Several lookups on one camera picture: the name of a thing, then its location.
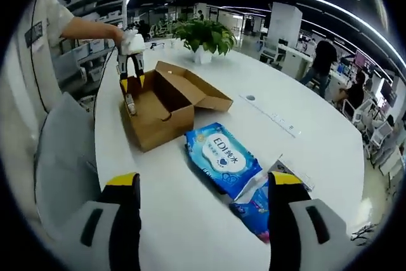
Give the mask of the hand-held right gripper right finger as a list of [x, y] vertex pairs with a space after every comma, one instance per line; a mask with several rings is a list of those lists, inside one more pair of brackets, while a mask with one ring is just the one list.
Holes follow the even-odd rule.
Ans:
[[270, 270], [345, 270], [357, 247], [345, 221], [294, 175], [268, 174]]

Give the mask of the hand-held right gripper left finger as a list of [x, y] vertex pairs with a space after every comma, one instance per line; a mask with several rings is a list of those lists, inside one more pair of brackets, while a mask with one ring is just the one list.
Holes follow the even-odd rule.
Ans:
[[111, 179], [62, 227], [60, 259], [68, 270], [139, 270], [140, 174]]

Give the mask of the person's left hand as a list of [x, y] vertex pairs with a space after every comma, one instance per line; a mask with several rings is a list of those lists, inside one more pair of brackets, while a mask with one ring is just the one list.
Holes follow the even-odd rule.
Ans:
[[124, 39], [124, 31], [115, 25], [108, 24], [107, 38], [112, 39], [116, 45], [120, 45], [120, 43]]

